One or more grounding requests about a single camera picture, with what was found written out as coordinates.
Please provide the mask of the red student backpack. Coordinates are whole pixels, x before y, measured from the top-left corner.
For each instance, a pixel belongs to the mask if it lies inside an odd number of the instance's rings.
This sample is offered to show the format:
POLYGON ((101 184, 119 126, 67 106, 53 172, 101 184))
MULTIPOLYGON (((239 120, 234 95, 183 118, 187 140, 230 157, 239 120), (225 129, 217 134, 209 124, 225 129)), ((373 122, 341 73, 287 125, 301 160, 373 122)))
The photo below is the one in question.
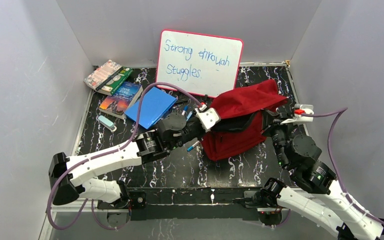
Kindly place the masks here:
POLYGON ((206 156, 216 162, 239 155, 264 142, 263 110, 274 112, 287 103, 279 94, 276 80, 239 87, 217 96, 210 107, 221 120, 201 142, 206 156))

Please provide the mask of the Jane Eyre paperback book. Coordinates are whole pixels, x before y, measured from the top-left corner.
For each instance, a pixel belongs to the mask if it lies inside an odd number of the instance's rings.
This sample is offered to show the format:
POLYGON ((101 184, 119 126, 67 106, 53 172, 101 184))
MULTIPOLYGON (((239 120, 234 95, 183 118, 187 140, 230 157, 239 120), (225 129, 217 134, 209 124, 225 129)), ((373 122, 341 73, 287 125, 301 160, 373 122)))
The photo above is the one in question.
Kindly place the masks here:
POLYGON ((105 114, 124 118, 125 111, 135 104, 142 92, 142 85, 125 81, 112 96, 102 101, 98 109, 105 114))

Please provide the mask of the pink floral book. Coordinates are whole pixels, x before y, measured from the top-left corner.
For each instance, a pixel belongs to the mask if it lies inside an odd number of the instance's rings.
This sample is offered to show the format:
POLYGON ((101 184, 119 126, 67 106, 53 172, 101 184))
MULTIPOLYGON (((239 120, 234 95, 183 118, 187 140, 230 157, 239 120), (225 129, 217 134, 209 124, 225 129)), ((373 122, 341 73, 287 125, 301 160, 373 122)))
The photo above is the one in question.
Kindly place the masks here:
POLYGON ((83 82, 94 91, 98 91, 118 74, 122 67, 121 64, 109 59, 88 75, 83 82))

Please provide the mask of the green treehouse book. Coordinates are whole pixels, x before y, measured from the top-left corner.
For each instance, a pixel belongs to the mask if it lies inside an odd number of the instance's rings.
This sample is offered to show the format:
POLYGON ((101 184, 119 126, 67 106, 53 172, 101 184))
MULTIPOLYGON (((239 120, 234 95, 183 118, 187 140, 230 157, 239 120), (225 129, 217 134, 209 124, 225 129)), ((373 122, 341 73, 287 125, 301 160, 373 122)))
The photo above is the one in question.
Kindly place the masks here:
POLYGON ((97 92, 107 96, 112 96, 118 88, 129 78, 133 69, 130 67, 121 67, 116 73, 114 73, 109 81, 97 92))

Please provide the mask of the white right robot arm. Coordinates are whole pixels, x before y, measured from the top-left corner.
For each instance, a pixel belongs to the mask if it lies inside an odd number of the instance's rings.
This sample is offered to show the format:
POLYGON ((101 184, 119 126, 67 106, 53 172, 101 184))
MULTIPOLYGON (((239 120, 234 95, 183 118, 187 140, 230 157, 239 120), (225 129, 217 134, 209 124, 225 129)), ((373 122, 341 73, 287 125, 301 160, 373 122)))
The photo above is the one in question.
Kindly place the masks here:
POLYGON ((290 179, 319 204, 295 192, 282 181, 270 178, 260 190, 248 190, 235 200, 245 208, 292 210, 327 230, 339 240, 379 240, 384 235, 384 218, 377 218, 341 188, 339 176, 319 160, 322 153, 305 134, 291 136, 293 124, 312 120, 298 109, 295 115, 263 111, 263 135, 271 137, 278 164, 291 171, 290 179))

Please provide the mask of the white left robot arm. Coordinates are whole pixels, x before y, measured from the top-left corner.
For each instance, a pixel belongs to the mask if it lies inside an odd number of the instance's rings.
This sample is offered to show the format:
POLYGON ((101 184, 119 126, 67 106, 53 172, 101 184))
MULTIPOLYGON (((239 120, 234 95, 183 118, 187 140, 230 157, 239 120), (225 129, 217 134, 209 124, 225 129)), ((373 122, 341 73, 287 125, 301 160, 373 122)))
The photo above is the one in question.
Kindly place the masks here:
POLYGON ((175 112, 159 120, 153 129, 139 134, 133 141, 85 155, 57 153, 48 170, 50 203, 62 206, 82 197, 124 208, 130 200, 125 184, 117 180, 98 179, 98 176, 161 160, 172 150, 202 138, 219 121, 220 117, 211 109, 198 112, 190 119, 175 112))

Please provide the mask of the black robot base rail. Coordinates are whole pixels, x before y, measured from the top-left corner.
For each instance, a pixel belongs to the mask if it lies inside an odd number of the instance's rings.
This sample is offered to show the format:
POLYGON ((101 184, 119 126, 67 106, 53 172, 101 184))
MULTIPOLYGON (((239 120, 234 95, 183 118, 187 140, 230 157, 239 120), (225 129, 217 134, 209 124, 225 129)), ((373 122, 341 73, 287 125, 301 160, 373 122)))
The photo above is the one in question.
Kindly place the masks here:
POLYGON ((131 220, 161 219, 241 219, 277 225, 287 216, 286 208, 257 203, 259 187, 161 187, 128 188, 130 203, 110 204, 98 201, 110 220, 130 212, 131 220))

